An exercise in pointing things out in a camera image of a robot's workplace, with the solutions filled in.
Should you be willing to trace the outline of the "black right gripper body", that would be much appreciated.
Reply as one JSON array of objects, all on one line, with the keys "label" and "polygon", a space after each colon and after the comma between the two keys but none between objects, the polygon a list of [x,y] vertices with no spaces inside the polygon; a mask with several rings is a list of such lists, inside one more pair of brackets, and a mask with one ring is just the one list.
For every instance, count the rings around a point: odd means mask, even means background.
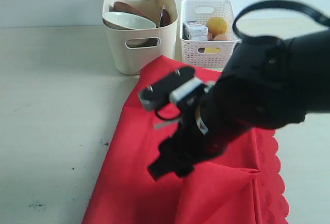
[{"label": "black right gripper body", "polygon": [[232,141],[250,129],[215,103],[201,104],[194,121],[185,119],[177,131],[159,145],[159,152],[176,157],[177,167],[195,165],[222,155]]}]

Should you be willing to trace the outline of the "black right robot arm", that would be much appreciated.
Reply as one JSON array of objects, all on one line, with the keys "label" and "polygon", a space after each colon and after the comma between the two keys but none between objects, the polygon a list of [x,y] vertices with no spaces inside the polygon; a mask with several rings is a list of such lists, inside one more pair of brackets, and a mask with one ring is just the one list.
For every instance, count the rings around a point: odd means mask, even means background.
[{"label": "black right robot arm", "polygon": [[281,45],[239,43],[213,84],[193,77],[174,87],[175,76],[181,72],[146,89],[150,100],[166,99],[180,111],[177,130],[148,167],[154,180],[168,173],[187,176],[254,127],[278,129],[303,122],[309,113],[328,113],[329,30]]}]

